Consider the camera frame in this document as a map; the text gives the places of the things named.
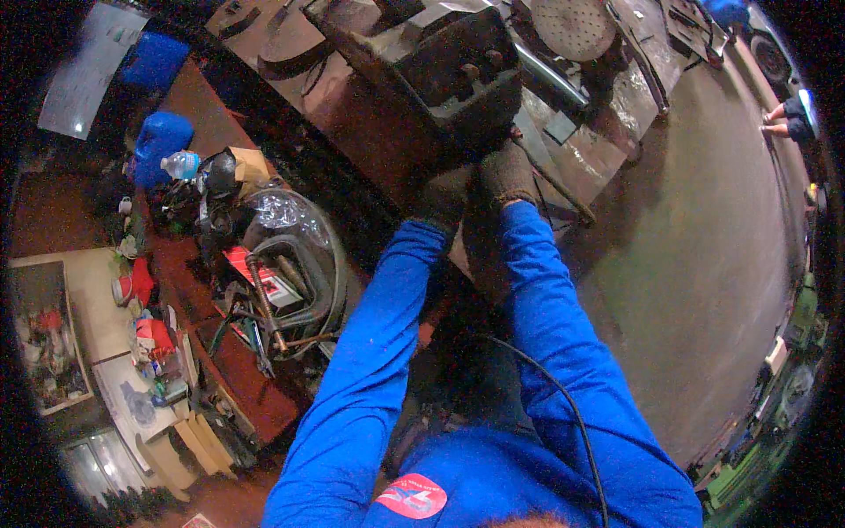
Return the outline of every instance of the person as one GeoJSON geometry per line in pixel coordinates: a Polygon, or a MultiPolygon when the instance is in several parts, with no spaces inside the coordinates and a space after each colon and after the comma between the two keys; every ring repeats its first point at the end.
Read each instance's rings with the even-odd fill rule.
{"type": "Polygon", "coordinates": [[[690,479],[660,448],[609,349],[575,296],[537,212],[532,167],[512,141],[434,178],[385,249],[304,415],[262,526],[600,526],[600,503],[573,408],[520,364],[531,431],[468,424],[425,438],[375,500],[400,415],[428,278],[449,250],[472,180],[500,208],[513,346],[580,407],[613,526],[701,526],[690,479]]]}
{"type": "Polygon", "coordinates": [[[764,113],[760,131],[764,136],[790,138],[796,143],[805,143],[815,138],[809,113],[798,95],[777,105],[771,112],[764,113]],[[777,119],[784,118],[787,119],[786,124],[775,123],[777,119]]]}

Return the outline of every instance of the gray floor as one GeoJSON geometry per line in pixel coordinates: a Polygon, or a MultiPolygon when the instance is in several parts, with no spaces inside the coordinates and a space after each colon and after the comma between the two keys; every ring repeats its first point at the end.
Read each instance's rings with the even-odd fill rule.
{"type": "Polygon", "coordinates": [[[738,69],[684,74],[672,109],[564,250],[580,299],[661,445],[686,465],[745,408],[803,266],[797,150],[757,130],[738,69]],[[793,167],[779,168],[790,156],[793,167]]]}

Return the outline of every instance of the logo patch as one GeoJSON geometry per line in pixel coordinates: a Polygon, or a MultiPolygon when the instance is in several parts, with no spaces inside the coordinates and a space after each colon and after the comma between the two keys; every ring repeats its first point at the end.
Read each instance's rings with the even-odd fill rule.
{"type": "Polygon", "coordinates": [[[375,499],[391,511],[411,519],[426,519],[446,505],[443,488],[417,473],[400,476],[375,499]]]}

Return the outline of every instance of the tire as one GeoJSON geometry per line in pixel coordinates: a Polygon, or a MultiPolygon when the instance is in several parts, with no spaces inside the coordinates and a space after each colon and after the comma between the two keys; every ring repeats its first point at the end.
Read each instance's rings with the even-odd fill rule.
{"type": "Polygon", "coordinates": [[[789,62],[777,43],[766,35],[751,37],[751,54],[766,80],[772,86],[785,84],[789,79],[789,62]]]}

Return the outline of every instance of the work glove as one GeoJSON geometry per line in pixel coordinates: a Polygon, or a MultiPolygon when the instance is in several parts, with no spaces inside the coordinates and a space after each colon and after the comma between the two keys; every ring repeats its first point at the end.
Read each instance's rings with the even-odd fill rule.
{"type": "Polygon", "coordinates": [[[506,139],[501,149],[484,157],[479,179],[498,209],[517,199],[537,205],[532,164],[526,152],[511,139],[506,139]]]}
{"type": "Polygon", "coordinates": [[[466,185],[474,170],[475,166],[464,165],[428,180],[409,220],[437,227],[446,233],[447,247],[451,247],[466,207],[466,185]]]}

